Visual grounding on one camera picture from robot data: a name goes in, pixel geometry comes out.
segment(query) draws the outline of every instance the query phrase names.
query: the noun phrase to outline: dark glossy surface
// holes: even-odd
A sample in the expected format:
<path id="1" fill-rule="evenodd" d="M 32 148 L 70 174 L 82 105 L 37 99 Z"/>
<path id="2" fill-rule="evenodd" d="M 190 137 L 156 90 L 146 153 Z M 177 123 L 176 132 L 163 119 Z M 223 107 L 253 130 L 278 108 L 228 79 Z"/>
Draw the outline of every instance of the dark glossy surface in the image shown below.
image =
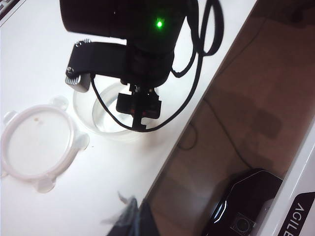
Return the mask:
<path id="1" fill-rule="evenodd" d="M 202 236 L 249 235 L 263 204 L 276 196 L 281 183 L 280 178 L 262 169 L 236 179 L 219 202 Z"/>

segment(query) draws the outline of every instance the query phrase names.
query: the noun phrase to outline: clear plastic lid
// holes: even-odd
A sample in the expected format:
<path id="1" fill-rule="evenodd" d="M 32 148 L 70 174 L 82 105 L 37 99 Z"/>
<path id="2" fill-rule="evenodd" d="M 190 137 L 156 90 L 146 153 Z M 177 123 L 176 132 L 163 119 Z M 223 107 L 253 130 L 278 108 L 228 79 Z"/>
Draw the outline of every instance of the clear plastic lid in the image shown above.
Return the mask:
<path id="1" fill-rule="evenodd" d="M 10 112 L 4 117 L 2 175 L 30 181 L 39 192 L 55 186 L 57 175 L 89 143 L 88 135 L 78 132 L 66 108 L 67 100 L 58 97 L 51 105 L 31 107 L 19 114 Z"/>

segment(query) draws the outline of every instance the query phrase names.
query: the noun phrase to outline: cable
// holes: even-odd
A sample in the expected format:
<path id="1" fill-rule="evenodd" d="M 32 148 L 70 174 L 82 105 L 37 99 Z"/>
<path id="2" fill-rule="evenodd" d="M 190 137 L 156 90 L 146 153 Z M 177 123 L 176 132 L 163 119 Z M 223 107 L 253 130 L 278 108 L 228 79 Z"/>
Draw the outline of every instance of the cable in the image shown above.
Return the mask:
<path id="1" fill-rule="evenodd" d="M 190 18 L 188 19 L 188 24 L 191 30 L 191 38 L 194 44 L 194 47 L 196 48 L 196 52 L 198 52 L 198 62 L 197 62 L 197 69 L 195 73 L 195 78 L 192 84 L 192 87 L 190 89 L 190 92 L 183 102 L 183 104 L 179 107 L 179 109 L 171 115 L 168 119 L 166 119 L 164 122 L 159 124 L 156 127 L 149 128 L 149 129 L 144 129 L 144 130 L 136 130 L 138 132 L 152 132 L 155 130 L 158 130 L 168 124 L 170 121 L 172 121 L 185 107 L 186 105 L 190 102 L 196 88 L 199 82 L 200 78 L 200 73 L 201 73 L 201 67 L 202 67 L 202 62 L 203 62 L 203 57 L 204 56 L 210 56 L 213 55 L 220 47 L 223 39 L 223 30 L 224 30 L 224 23 L 223 23 L 223 12 L 221 5 L 218 0 L 207 0 L 206 6 L 205 6 L 205 11 L 203 15 L 203 20 L 202 20 L 202 25 L 201 25 L 201 33 L 199 37 L 198 33 L 198 28 L 199 28 L 199 23 L 198 23 L 198 1 L 197 0 L 191 0 L 191 5 L 192 5 L 192 10 L 190 13 Z M 207 30 L 207 24 L 208 24 L 208 18 L 209 18 L 209 13 L 210 9 L 213 7 L 214 10 L 214 15 L 215 15 L 215 32 L 218 34 L 217 36 L 214 37 L 213 44 L 210 48 L 210 50 L 205 53 L 204 52 L 204 43 L 205 43 L 205 35 L 206 35 L 206 30 Z M 101 106 L 104 108 L 104 110 L 111 116 L 111 118 L 121 127 L 128 129 L 128 130 L 133 130 L 134 129 L 130 126 L 127 126 L 123 123 L 121 123 L 111 112 L 110 110 L 106 107 L 105 103 L 103 102 L 101 96 L 99 95 L 99 92 L 96 89 L 95 86 L 95 78 L 91 78 L 91 84 L 93 87 L 93 90 L 101 104 Z"/>
<path id="2" fill-rule="evenodd" d="M 186 68 L 184 70 L 182 70 L 181 72 L 176 72 L 173 68 L 171 69 L 171 72 L 173 73 L 173 75 L 176 77 L 176 78 L 181 78 L 183 77 L 184 75 L 186 75 L 186 73 L 190 70 L 193 62 L 195 61 L 195 58 L 196 58 L 196 49 L 195 47 L 193 47 L 192 49 L 192 55 L 190 57 L 190 60 L 189 60 L 189 63 L 188 65 L 186 66 Z"/>
<path id="3" fill-rule="evenodd" d="M 207 101 L 205 98 L 203 99 L 203 101 L 204 101 L 205 103 L 207 103 L 208 107 L 209 107 L 210 110 L 213 112 L 215 118 L 216 118 L 217 121 L 219 122 L 220 126 L 222 127 L 224 133 L 226 134 L 227 138 L 228 138 L 229 141 L 231 142 L 231 144 L 232 144 L 232 146 L 233 146 L 233 148 L 234 148 L 236 154 L 239 156 L 239 158 L 241 159 L 241 161 L 242 161 L 248 168 L 254 169 L 253 166 L 252 166 L 247 160 L 245 160 L 245 159 L 243 158 L 243 156 L 240 154 L 240 152 L 238 151 L 238 149 L 237 149 L 235 143 L 234 143 L 233 140 L 232 140 L 231 135 L 230 135 L 229 132 L 227 131 L 225 125 L 224 125 L 224 124 L 221 122 L 221 120 L 219 119 L 217 113 L 216 113 L 215 110 L 213 109 L 213 107 L 212 107 L 212 105 L 210 104 L 210 102 Z"/>
<path id="4" fill-rule="evenodd" d="M 183 151 L 192 150 L 196 146 L 196 144 L 198 142 L 198 131 L 197 131 L 197 128 L 191 122 L 189 123 L 189 125 L 192 127 L 192 129 L 193 129 L 193 131 L 195 133 L 195 139 L 194 139 L 194 141 L 193 141 L 193 143 L 192 143 L 192 145 L 190 147 L 183 147 L 183 146 L 181 146 L 180 143 L 178 143 L 177 147 L 180 150 L 183 150 Z"/>
<path id="5" fill-rule="evenodd" d="M 219 70 L 218 74 L 216 75 L 219 76 L 220 74 L 222 74 L 237 58 L 239 55 L 241 55 L 245 49 L 247 49 L 254 41 L 255 39 L 258 37 L 258 35 L 260 34 L 262 28 L 264 27 L 265 23 L 267 22 L 268 18 L 271 16 L 271 14 L 274 12 L 276 5 L 280 2 L 281 0 L 278 0 L 274 3 L 273 7 L 271 8 L 270 12 L 265 16 L 263 22 L 261 23 L 261 25 L 258 28 L 257 33 L 253 36 L 253 38 L 246 44 L 246 46 L 244 48 L 241 49 L 241 51 L 239 51 L 239 53 L 237 53 L 232 60 L 230 60 L 230 62 L 226 65 L 225 68 Z"/>

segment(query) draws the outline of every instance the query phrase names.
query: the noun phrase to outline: green led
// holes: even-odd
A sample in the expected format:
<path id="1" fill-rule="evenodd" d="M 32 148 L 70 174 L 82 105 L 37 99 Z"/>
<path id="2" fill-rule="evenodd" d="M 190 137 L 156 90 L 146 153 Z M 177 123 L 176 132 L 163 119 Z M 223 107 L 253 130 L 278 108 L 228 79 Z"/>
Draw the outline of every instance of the green led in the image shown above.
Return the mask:
<path id="1" fill-rule="evenodd" d="M 161 28 L 162 26 L 163 26 L 162 21 L 159 21 L 159 22 L 157 23 L 157 27 Z"/>
<path id="2" fill-rule="evenodd" d="M 156 27 L 160 30 L 164 26 L 164 19 L 162 18 L 157 18 L 156 20 Z"/>

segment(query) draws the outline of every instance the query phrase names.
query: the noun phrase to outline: plastic lid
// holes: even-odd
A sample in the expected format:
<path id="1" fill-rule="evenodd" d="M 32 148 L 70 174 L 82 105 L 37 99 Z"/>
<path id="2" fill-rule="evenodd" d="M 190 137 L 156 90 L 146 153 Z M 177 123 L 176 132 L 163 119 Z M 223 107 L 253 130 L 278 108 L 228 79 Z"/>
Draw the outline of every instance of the plastic lid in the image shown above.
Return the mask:
<path id="1" fill-rule="evenodd" d="M 131 94 L 129 86 L 122 85 L 120 82 L 112 82 L 109 78 L 98 77 L 96 87 L 103 102 L 112 114 L 123 124 L 132 126 L 133 118 L 131 115 L 116 111 L 118 93 Z M 118 141 L 130 141 L 142 135 L 139 132 L 130 131 L 118 125 L 104 110 L 92 88 L 87 92 L 74 92 L 73 108 L 78 118 L 88 129 L 107 138 Z M 148 118 L 142 119 L 142 123 L 145 125 L 150 124 L 152 121 L 152 119 Z"/>
<path id="2" fill-rule="evenodd" d="M 6 128 L 1 137 L 1 167 L 8 174 L 31 181 L 39 192 L 48 192 L 56 176 L 89 143 L 87 134 L 77 132 L 65 98 L 53 105 L 31 107 L 4 117 Z"/>

